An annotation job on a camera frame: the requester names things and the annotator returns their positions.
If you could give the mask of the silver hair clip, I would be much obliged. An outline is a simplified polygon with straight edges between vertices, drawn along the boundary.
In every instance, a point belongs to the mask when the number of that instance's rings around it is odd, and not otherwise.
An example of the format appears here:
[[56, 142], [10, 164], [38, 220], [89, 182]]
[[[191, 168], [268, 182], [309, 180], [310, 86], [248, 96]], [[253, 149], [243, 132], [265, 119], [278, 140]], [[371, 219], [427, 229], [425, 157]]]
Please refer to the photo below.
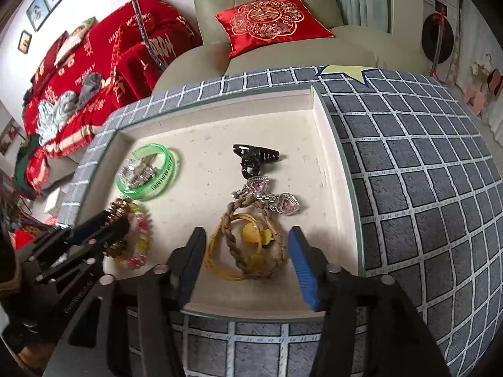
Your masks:
[[118, 172], [119, 182], [126, 190], [134, 190], [144, 186], [155, 177], [158, 169], [153, 166], [156, 156], [150, 155], [140, 159], [127, 159]]

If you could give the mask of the silver heart brooch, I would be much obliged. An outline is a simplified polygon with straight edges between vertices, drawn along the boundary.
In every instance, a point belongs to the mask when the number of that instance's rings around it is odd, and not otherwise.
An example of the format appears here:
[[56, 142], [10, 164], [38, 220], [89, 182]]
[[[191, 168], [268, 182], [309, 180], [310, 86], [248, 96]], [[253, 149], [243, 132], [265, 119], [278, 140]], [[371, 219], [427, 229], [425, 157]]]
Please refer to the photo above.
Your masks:
[[294, 195], [283, 192], [269, 196], [268, 209], [280, 215], [295, 215], [300, 209], [300, 204]]
[[232, 192], [233, 199], [253, 196], [259, 201], [269, 201], [270, 192], [268, 190], [269, 178], [265, 175], [253, 176], [249, 178], [244, 186], [235, 192]]

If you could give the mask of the black hair claw clip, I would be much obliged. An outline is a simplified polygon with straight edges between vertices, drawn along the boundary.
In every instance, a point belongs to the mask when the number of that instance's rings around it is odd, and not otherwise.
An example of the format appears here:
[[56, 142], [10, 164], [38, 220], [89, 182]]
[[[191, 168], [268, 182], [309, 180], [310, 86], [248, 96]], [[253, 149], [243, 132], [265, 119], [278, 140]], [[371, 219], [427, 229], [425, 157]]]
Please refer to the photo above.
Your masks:
[[259, 176], [263, 164], [280, 160], [278, 151], [261, 146], [234, 144], [233, 152], [240, 157], [241, 174], [245, 179]]

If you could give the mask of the grey jewelry tray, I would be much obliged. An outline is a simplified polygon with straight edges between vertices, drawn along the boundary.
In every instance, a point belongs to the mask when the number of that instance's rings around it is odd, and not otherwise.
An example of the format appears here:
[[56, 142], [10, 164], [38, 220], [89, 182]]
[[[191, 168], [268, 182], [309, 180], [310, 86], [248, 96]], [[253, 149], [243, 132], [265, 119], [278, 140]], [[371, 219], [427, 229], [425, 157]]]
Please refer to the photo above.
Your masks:
[[71, 224], [86, 221], [119, 195], [114, 178], [123, 160], [148, 143], [176, 153], [175, 180], [145, 206], [152, 219], [148, 264], [165, 261], [195, 227], [213, 232], [234, 191], [244, 186], [235, 144], [275, 149], [280, 161], [264, 168], [273, 192], [300, 202], [291, 216], [276, 216], [282, 233], [300, 227], [330, 262], [364, 271], [357, 196], [342, 143], [321, 90], [315, 86], [259, 90], [179, 107], [111, 133], [80, 193]]

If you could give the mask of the grey clothes pile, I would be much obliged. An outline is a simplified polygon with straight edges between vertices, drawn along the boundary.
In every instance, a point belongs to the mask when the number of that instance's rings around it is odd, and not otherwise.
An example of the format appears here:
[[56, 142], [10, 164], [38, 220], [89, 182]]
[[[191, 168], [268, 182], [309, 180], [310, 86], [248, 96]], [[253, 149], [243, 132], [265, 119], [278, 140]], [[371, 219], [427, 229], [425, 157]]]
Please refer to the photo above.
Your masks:
[[39, 145], [46, 145], [55, 139], [70, 119], [101, 89], [104, 81], [100, 73], [90, 72], [85, 76], [79, 94], [67, 90], [54, 102], [40, 100], [36, 129]]

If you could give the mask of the grey checked tablecloth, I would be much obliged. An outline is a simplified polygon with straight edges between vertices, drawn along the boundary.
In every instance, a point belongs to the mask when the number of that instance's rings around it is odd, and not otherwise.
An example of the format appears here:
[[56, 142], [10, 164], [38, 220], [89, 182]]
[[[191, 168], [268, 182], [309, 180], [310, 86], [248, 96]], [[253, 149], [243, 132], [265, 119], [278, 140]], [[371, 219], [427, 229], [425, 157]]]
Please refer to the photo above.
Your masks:
[[502, 178], [472, 119], [438, 81], [319, 66], [242, 72], [160, 90], [114, 112], [84, 155], [59, 222], [75, 223], [121, 128], [208, 99], [313, 85], [342, 142], [362, 218], [369, 276], [395, 276], [454, 376], [502, 358]]

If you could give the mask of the sofa with red cover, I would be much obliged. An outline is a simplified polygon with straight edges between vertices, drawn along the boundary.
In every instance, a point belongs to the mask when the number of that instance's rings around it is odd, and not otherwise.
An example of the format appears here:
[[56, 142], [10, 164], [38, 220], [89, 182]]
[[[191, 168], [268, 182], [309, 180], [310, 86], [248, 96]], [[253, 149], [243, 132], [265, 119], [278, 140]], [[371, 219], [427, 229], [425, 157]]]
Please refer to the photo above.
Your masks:
[[137, 0], [148, 40], [131, 3], [101, 21], [55, 40], [31, 79], [22, 120], [27, 140], [15, 166], [16, 189], [36, 198], [49, 184], [50, 161], [86, 147], [114, 111], [152, 94], [161, 76], [153, 55], [169, 65], [201, 45], [200, 35], [164, 0]]

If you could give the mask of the cream printed pillow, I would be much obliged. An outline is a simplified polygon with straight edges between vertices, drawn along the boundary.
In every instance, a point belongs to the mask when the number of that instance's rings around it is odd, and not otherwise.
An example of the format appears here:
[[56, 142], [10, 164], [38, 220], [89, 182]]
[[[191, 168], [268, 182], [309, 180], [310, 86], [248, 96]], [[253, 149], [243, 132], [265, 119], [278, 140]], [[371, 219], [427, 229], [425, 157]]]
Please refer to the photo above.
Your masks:
[[80, 43], [84, 41], [90, 29], [97, 23], [96, 17], [90, 17], [84, 20], [76, 29], [73, 30], [67, 39], [61, 45], [55, 56], [55, 66], [60, 66], [66, 58], [73, 52]]

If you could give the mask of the slipper rack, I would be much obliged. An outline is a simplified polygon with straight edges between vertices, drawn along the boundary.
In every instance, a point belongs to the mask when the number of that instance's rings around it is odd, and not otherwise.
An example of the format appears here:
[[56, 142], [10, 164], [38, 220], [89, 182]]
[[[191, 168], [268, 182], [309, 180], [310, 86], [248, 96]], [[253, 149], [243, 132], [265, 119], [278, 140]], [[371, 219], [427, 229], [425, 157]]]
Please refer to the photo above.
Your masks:
[[470, 65], [470, 76], [463, 96], [466, 104], [472, 107], [473, 113], [481, 117], [501, 91], [502, 71], [493, 66], [492, 55], [485, 54], [481, 60], [475, 60]]

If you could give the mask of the white sheer curtain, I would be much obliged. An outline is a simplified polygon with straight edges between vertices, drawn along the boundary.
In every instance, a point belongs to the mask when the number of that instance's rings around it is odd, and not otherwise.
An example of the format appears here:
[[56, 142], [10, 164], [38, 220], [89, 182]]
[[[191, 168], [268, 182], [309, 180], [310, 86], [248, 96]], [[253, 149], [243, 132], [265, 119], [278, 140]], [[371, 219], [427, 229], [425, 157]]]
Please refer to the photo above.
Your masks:
[[[487, 21], [472, 0], [463, 0], [460, 15], [460, 67], [457, 85], [464, 92], [470, 76], [470, 65], [492, 55], [493, 66], [502, 71], [502, 47]], [[489, 126], [495, 140], [502, 145], [502, 91], [483, 111], [482, 120]]]

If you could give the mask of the red embroidered cushion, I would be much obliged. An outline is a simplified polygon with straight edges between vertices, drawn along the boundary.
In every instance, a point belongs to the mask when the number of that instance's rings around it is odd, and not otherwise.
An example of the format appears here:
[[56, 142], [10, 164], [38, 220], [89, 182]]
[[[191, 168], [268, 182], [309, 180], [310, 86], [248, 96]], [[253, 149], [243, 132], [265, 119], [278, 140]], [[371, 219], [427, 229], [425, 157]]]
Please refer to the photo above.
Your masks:
[[303, 0], [255, 0], [216, 14], [229, 37], [231, 59], [275, 43], [333, 37]]

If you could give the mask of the red mop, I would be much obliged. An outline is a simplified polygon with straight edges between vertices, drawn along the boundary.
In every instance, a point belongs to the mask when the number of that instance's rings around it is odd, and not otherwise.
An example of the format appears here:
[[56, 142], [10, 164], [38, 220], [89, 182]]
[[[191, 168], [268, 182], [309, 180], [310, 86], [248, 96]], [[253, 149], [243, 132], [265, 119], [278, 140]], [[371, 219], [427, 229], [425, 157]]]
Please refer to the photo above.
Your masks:
[[442, 50], [442, 40], [443, 40], [443, 33], [444, 33], [444, 28], [445, 28], [445, 11], [442, 9], [439, 13], [439, 18], [437, 20], [438, 23], [438, 33], [437, 33], [437, 38], [436, 38], [436, 49], [435, 49], [435, 54], [434, 58], [431, 64], [431, 69], [429, 72], [429, 75], [432, 78], [437, 78], [437, 73], [436, 73], [436, 68], [439, 63], [440, 59], [440, 54]]

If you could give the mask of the small picture frame left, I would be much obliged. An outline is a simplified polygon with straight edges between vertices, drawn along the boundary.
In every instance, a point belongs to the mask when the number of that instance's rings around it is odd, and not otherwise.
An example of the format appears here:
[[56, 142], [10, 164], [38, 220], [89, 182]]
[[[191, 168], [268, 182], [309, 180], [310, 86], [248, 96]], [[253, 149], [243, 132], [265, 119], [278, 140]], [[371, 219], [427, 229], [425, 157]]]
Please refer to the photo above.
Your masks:
[[19, 38], [18, 50], [26, 55], [29, 51], [32, 35], [28, 31], [23, 31]]

